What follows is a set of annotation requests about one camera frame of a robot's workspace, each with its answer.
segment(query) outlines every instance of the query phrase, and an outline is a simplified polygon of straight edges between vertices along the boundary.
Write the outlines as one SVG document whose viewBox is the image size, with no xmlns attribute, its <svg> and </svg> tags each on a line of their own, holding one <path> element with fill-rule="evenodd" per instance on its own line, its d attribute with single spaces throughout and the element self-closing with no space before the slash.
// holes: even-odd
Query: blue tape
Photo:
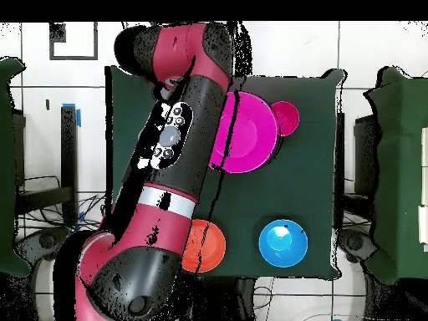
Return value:
<svg viewBox="0 0 428 321">
<path fill-rule="evenodd" d="M 80 120 L 80 109 L 76 110 L 76 123 L 78 127 L 82 126 L 82 121 Z"/>
<path fill-rule="evenodd" d="M 63 104 L 63 107 L 76 107 L 76 104 Z M 80 109 L 76 110 L 76 124 L 78 127 L 82 126 L 82 120 L 80 119 Z"/>
<path fill-rule="evenodd" d="M 79 217 L 78 217 L 78 221 L 79 222 L 84 222 L 84 211 L 79 213 Z M 76 226 L 74 228 L 73 232 L 69 232 L 69 234 L 67 235 L 67 237 L 69 237 L 70 235 L 73 235 L 75 232 L 78 232 L 80 230 L 81 226 Z"/>
</svg>

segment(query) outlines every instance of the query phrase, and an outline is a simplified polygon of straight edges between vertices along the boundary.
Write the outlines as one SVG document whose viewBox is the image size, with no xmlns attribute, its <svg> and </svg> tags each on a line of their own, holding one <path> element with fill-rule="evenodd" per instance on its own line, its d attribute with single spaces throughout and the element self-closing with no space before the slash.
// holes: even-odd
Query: orange bowl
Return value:
<svg viewBox="0 0 428 321">
<path fill-rule="evenodd" d="M 181 265 L 186 271 L 196 272 L 199 265 L 199 252 L 201 252 L 202 261 L 198 272 L 211 271 L 224 258 L 226 239 L 216 224 L 194 219 L 191 221 L 191 231 L 181 261 Z"/>
</svg>

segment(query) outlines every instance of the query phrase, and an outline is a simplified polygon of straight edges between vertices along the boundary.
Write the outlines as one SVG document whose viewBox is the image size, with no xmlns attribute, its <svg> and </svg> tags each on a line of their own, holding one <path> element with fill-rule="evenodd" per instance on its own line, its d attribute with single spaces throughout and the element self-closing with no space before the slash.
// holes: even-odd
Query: blue cup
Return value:
<svg viewBox="0 0 428 321">
<path fill-rule="evenodd" d="M 258 248 L 267 263 L 288 268 L 298 264 L 308 250 L 308 237 L 296 222 L 286 219 L 267 224 L 258 239 Z"/>
</svg>

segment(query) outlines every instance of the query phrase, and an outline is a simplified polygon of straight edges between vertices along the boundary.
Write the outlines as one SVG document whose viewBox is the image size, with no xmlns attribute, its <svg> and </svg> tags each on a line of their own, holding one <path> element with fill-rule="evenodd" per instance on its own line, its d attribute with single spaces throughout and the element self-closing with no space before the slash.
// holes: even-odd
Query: magenta cup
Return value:
<svg viewBox="0 0 428 321">
<path fill-rule="evenodd" d="M 237 120 L 233 126 L 229 154 L 222 169 L 228 173 L 245 173 L 264 165 L 273 153 L 278 139 L 278 122 L 272 108 L 254 94 L 239 92 Z M 227 101 L 220 118 L 216 142 L 209 166 L 220 166 L 231 129 L 235 95 L 227 93 Z"/>
<path fill-rule="evenodd" d="M 291 135 L 298 127 L 300 121 L 298 109 L 289 102 L 278 101 L 272 105 L 273 112 L 277 116 L 279 134 L 281 136 Z"/>
</svg>

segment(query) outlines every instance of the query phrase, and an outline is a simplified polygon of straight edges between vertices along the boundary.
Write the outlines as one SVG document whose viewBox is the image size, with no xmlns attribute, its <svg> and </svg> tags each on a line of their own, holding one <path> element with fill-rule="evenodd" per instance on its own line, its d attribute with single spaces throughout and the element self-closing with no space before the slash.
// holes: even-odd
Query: green tablecloth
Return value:
<svg viewBox="0 0 428 321">
<path fill-rule="evenodd" d="M 0 59 L 0 272 L 16 277 L 27 277 L 30 266 L 13 250 L 15 238 L 16 166 L 15 140 L 12 118 L 12 96 L 10 79 L 21 73 L 25 67 L 14 58 Z"/>
<path fill-rule="evenodd" d="M 151 87 L 116 67 L 113 78 L 114 199 L 120 180 L 155 103 Z M 212 221 L 223 231 L 227 252 L 207 276 L 306 277 L 333 279 L 330 265 L 335 138 L 335 90 L 342 70 L 320 78 L 250 77 L 242 90 L 267 102 L 291 102 L 298 108 L 300 125 L 283 142 L 275 160 L 245 175 L 226 175 Z M 208 170 L 195 218 L 207 219 L 220 174 Z M 300 224 L 308 235 L 304 260 L 291 268 L 267 264 L 258 251 L 263 227 L 277 218 Z"/>
<path fill-rule="evenodd" d="M 419 243 L 421 203 L 421 132 L 428 127 L 428 79 L 408 79 L 387 68 L 368 94 L 378 116 L 382 139 L 374 208 L 374 240 L 380 246 L 366 266 L 381 282 L 428 278 L 428 253 Z"/>
</svg>

